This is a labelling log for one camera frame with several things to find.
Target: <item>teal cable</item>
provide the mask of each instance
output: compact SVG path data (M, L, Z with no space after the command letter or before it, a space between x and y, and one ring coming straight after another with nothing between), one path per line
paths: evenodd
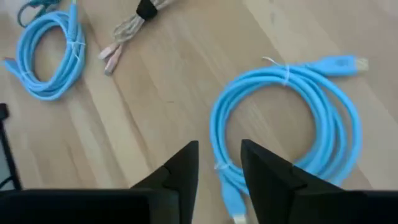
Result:
M351 100L325 77L352 76L367 66L365 59L359 60L352 55L332 56L301 65L275 65L251 70L225 87L211 112L210 140L221 181L221 196L236 223L246 222L246 206L241 192L249 194L243 171L231 162L225 143L226 122L236 105L254 91L269 85L285 85L297 91L313 113L316 138L307 155L295 165L340 185L359 156L362 125ZM351 145L348 145L345 126L336 106L323 89L334 94L346 108L351 118Z
M76 1L73 1L69 14L54 11L34 20L19 38L16 59L4 59L7 70L37 99L49 101L60 98L81 75L85 64L85 37L78 23L77 10ZM42 82L33 72L34 50L44 33L55 26L63 30L67 46L53 77Z
M40 16L43 16L44 14L48 13L49 10L53 8L53 6L58 6L60 2L61 0L31 0L25 3L18 11L17 15L18 24L23 28L26 28L26 26L29 25L29 24L23 24L21 19L22 13L28 7L37 8L39 6L42 6L42 8L38 11L38 13L34 16L33 20L35 20Z

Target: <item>black velcro strap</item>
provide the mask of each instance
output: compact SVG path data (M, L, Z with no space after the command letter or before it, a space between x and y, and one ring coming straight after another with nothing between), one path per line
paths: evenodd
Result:
M145 21L151 20L157 15L157 9L150 0L141 0L136 12Z

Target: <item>coiled cable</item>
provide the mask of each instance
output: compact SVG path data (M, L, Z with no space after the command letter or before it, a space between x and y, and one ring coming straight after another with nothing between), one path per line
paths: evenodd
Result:
M17 15L18 24L23 28L25 28L27 25L29 25L29 23L28 24L22 23L22 13L28 7L32 7L35 9L39 6L42 6L42 8L33 17L33 20L35 20L35 19L39 18L40 16L43 16L44 14L46 14L46 13L52 11L53 9L55 9L56 7L58 7L60 2L61 2L61 0L31 0L31 1L28 1L18 11L18 15Z
M354 104L325 76L349 76L367 68L368 63L364 59L352 55L334 56L302 65L275 65L251 70L225 87L211 112L210 140L220 176L221 194L227 211L236 222L242 223L242 216L246 214L240 192L249 194L243 171L231 162L225 143L226 122L236 105L252 92L269 85L285 85L297 91L313 113L316 138L309 152L295 165L339 185L351 172L360 153L362 127ZM350 146L343 120L321 87L341 101L351 118Z
M65 55L53 77L42 82L33 72L34 50L43 34L55 26L65 34ZM5 58L4 64L32 96L47 101L60 98L80 77L85 64L85 37L78 23L76 0L70 5L69 14L54 11L32 21L19 38L16 56L16 60Z

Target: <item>black plastic stand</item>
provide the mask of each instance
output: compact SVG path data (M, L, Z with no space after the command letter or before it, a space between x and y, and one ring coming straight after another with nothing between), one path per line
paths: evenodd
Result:
M8 108L5 103L0 103L0 153L4 153L6 157L7 166L9 169L10 176L4 180L0 180L0 190L8 183L12 182L15 190L21 190L21 182L19 181L19 175L12 158L11 150L8 145L6 130L4 129L4 121L8 118Z

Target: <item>wooden surface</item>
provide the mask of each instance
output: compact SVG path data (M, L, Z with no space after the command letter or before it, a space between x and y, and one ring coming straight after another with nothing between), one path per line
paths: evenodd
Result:
M23 1L0 0L2 57L15 56L21 33L15 15ZM96 56L137 3L79 1L86 67L59 101L33 99L0 66L0 101L11 110L6 128L25 188L127 188L196 139L194 223L226 223L208 138L219 92L241 72L268 65L262 56L284 63L346 53L367 57L370 71L334 80L357 106L364 128L363 152L343 187L398 188L395 0L176 0L130 41L106 77ZM41 41L35 53L41 79L52 75L64 48L59 29ZM237 162L243 138L292 161L312 144L312 116L297 94L276 86L241 103L227 133Z

